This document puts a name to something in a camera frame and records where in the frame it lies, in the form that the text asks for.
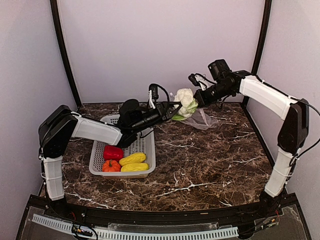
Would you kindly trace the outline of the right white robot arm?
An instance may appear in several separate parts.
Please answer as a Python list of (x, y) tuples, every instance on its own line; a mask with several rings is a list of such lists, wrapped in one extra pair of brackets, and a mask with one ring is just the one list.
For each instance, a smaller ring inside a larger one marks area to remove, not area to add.
[(210, 87), (200, 87), (195, 94), (200, 108), (225, 97), (242, 94), (275, 113), (282, 121), (278, 133), (278, 152), (270, 178), (255, 205), (255, 213), (266, 217), (280, 204), (285, 185), (293, 175), (299, 153), (309, 134), (309, 107), (305, 99), (276, 90), (271, 85), (246, 70), (222, 70), (214, 73), (216, 81)]

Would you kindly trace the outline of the white cauliflower with leaves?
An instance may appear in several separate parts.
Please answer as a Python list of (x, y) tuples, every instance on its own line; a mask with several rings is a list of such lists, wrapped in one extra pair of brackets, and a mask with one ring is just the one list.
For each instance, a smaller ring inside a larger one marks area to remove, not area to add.
[(181, 88), (175, 95), (171, 94), (171, 96), (173, 97), (174, 102), (180, 102), (182, 105), (178, 112), (172, 117), (172, 120), (184, 121), (195, 113), (198, 103), (190, 88)]

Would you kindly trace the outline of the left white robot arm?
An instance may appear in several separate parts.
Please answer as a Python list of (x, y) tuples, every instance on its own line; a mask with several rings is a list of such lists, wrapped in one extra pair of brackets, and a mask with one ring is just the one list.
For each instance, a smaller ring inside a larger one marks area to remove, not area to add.
[(116, 124), (94, 120), (59, 106), (38, 128), (41, 177), (44, 179), (47, 205), (60, 218), (73, 220), (63, 188), (62, 160), (71, 138), (83, 138), (106, 143), (121, 149), (129, 147), (138, 134), (154, 125), (166, 122), (180, 110), (179, 101), (152, 102), (143, 107), (129, 99), (119, 109)]

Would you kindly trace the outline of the clear zip top bag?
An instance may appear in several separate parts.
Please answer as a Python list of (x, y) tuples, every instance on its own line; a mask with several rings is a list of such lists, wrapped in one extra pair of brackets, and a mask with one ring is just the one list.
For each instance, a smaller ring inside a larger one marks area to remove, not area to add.
[(202, 108), (199, 107), (197, 107), (195, 113), (191, 117), (178, 122), (181, 122), (198, 130), (208, 130), (210, 128), (214, 128), (218, 124), (217, 120), (212, 119), (204, 112)]

